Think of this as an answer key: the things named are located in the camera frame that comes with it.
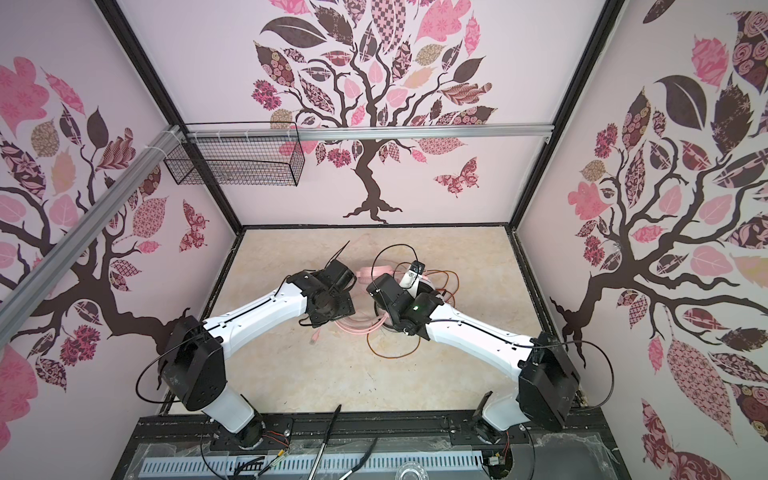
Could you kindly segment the pink headphones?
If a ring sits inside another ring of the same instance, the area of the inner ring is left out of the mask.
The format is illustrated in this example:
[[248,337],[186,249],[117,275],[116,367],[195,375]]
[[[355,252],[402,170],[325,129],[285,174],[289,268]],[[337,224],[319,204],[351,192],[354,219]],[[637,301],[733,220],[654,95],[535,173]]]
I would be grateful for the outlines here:
[[351,290],[351,300],[355,313],[349,317],[335,322],[339,330],[344,333],[365,336],[377,330],[385,329],[393,331],[393,323],[382,307],[378,307],[367,293],[367,287],[382,274],[391,274],[397,283],[409,275],[410,264],[402,262],[397,266],[379,266],[373,270],[361,268],[356,272],[357,283]]

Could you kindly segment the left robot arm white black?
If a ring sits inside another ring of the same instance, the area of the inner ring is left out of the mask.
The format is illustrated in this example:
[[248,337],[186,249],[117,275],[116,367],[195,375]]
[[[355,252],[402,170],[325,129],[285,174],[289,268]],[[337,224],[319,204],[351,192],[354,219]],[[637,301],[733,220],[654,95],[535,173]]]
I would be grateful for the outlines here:
[[201,411],[241,449],[262,441],[265,424],[250,402],[228,384],[226,362],[239,349],[285,321],[302,316],[319,328],[355,313],[357,277],[331,260],[320,270],[287,276],[272,292],[205,320],[186,316],[158,358],[158,375],[188,411]]

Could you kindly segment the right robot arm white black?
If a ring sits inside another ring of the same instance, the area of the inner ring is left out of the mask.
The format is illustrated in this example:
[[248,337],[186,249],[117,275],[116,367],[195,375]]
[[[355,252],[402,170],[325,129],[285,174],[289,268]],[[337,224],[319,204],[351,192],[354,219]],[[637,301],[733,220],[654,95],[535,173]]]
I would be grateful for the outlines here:
[[511,379],[508,390],[491,393],[480,407],[486,425],[505,431],[530,421],[551,432],[564,429],[580,377],[555,337],[512,333],[472,318],[417,279],[399,282],[383,274],[367,292],[396,331],[454,347]]

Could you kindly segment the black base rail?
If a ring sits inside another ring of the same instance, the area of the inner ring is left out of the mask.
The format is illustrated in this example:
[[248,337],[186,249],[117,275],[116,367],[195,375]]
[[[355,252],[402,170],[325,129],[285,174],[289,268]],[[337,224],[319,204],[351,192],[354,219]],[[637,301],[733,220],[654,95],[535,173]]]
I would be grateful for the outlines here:
[[[513,426],[493,441],[479,438],[478,415],[470,410],[273,413],[263,418],[261,443],[241,449],[224,430],[202,415],[160,415],[140,419],[120,457],[114,479],[136,479],[147,457],[272,455],[273,461],[252,476],[235,469],[234,477],[267,479],[265,473],[288,455],[313,454],[310,473],[326,454],[360,454],[359,463],[337,479],[385,479],[356,472],[374,453],[479,452],[484,475],[464,472],[436,479],[627,479],[630,474],[607,422],[597,411],[570,417],[560,433],[532,424]],[[423,468],[407,466],[392,479],[434,479]]]

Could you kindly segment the back aluminium rail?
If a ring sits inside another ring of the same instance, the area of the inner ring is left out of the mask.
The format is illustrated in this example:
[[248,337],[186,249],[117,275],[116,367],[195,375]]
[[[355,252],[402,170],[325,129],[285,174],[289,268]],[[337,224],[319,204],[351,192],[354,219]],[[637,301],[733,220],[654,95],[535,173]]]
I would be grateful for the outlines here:
[[203,139],[223,141],[225,139],[256,140],[274,138],[293,141],[342,141],[377,139],[422,139],[422,138],[483,138],[483,137],[549,137],[554,126],[551,124],[482,124],[482,125],[440,125],[440,126],[397,126],[397,127],[350,127],[350,128],[265,128],[224,129],[210,125],[209,129],[193,130],[188,126],[186,137],[190,141]]

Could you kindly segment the aluminium rail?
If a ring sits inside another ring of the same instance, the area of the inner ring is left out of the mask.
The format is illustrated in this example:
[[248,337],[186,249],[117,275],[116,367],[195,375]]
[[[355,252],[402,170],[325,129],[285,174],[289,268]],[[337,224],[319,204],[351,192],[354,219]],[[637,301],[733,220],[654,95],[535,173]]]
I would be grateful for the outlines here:
[[45,255],[38,267],[21,281],[1,305],[1,344],[11,337],[32,316],[61,278],[76,263],[91,241],[106,227],[109,220],[128,200],[132,192],[154,168],[179,146],[184,135],[179,126],[169,125],[138,155],[115,184],[109,188],[81,217],[78,223]]
[[342,141],[377,139],[422,139],[422,138],[483,138],[483,137],[549,137],[554,126],[551,124],[482,124],[482,125],[440,125],[440,126],[397,126],[397,127],[350,127],[350,128],[265,128],[224,129],[210,125],[209,129],[193,130],[188,126],[186,137],[190,141],[203,139],[223,141],[225,139],[256,140],[274,138],[293,141]]

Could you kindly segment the left aluminium rail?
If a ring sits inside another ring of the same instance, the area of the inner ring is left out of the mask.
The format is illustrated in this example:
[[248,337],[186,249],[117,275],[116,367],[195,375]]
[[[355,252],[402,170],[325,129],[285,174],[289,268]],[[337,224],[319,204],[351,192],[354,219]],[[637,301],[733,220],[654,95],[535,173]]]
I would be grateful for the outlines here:
[[169,125],[138,155],[115,184],[109,188],[81,217],[78,223],[45,255],[38,267],[21,281],[1,305],[1,344],[11,337],[32,316],[61,278],[76,263],[91,241],[106,227],[109,220],[128,200],[132,192],[154,168],[179,146],[184,135],[179,126]]

